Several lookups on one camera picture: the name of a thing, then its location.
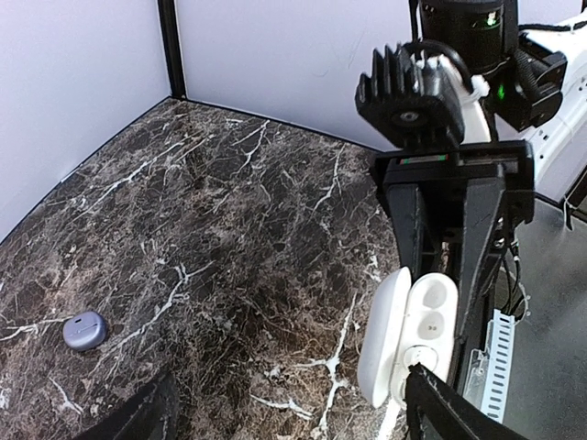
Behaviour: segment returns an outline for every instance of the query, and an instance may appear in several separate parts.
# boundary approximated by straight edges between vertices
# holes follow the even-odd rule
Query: screw
[[[493,247],[497,249],[503,249],[505,246],[505,238],[501,237],[499,240],[493,242]]]
[[[420,114],[417,112],[404,112],[400,115],[400,119],[404,122],[415,122],[420,117]]]

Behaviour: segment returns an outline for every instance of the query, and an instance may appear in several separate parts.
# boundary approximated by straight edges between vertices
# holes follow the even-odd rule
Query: small gray object
[[[96,312],[84,312],[66,321],[63,326],[65,344],[76,351],[98,347],[106,338],[106,322]]]

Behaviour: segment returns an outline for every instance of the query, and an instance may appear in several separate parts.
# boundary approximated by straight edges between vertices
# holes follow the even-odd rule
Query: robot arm
[[[376,294],[383,297],[376,301],[387,306],[377,306],[370,318],[359,375],[371,403],[381,404],[389,387],[397,403],[406,399],[408,414],[415,415],[409,395],[432,396],[439,377],[448,385],[435,397],[437,409],[444,408],[437,414],[440,420],[446,408],[461,405],[458,394],[465,388],[471,353],[485,349],[488,323],[493,320],[495,328],[502,320],[513,337],[514,317],[494,310],[492,287],[515,242],[515,228],[532,221],[535,175],[540,182],[587,122],[587,12],[558,27],[519,27],[518,32],[515,0],[422,0],[421,40],[417,0],[410,6],[415,40],[395,52],[375,51],[371,76],[361,75],[355,101],[360,115],[401,149],[378,157],[371,176],[393,222],[402,270],[409,268],[415,284],[384,282],[385,292]],[[523,140],[500,142],[496,116]],[[445,275],[437,274],[438,282],[457,285],[454,316],[447,310],[442,321],[451,322],[443,335],[453,335],[453,344],[443,339],[435,345],[431,338],[415,348],[405,343],[413,332],[404,334],[403,328],[420,329],[436,312],[409,298],[419,280],[439,271]],[[439,350],[449,350],[451,357]],[[418,362],[437,375],[421,366],[414,374]],[[463,411],[473,414],[467,405]],[[485,413],[501,422],[503,407],[500,411],[501,416]],[[466,423],[464,412],[449,417]],[[419,423],[419,416],[414,420]],[[485,424],[477,422],[477,427]],[[493,428],[494,421],[485,433]]]

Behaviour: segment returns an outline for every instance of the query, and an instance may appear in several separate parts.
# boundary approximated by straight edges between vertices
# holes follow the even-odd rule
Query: black metal frame
[[[585,168],[579,179],[572,185],[569,193],[566,196],[567,203],[572,206],[573,208],[578,207],[583,200],[587,198],[587,168]],[[577,216],[587,216],[587,213],[577,212],[575,211],[574,214]]]
[[[501,259],[514,229],[534,216],[532,148],[522,140],[463,145],[448,155],[386,153],[376,157],[371,176],[402,265],[417,279],[444,264],[459,285],[448,384],[462,391],[470,353],[485,340]]]
[[[99,424],[73,440],[173,440],[178,412],[175,379],[163,372]]]
[[[165,60],[167,61],[167,73],[169,74],[172,97],[185,99],[185,78],[183,77],[182,51],[179,32],[177,30],[175,1],[157,0],[157,4],[159,7],[161,36],[163,38],[163,47],[165,48]]]
[[[418,364],[410,368],[405,385],[410,438],[451,440],[524,440],[525,438],[486,417],[451,387]],[[426,428],[432,425],[432,432]]]

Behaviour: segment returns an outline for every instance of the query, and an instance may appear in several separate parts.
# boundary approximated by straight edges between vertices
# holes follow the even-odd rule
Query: black pole
[[[174,0],[157,0],[159,5],[159,19],[161,22],[161,35],[165,48],[167,72],[172,88],[172,97],[185,99],[185,79],[183,78],[182,51],[180,49],[180,37],[177,31],[177,16],[175,14]]]

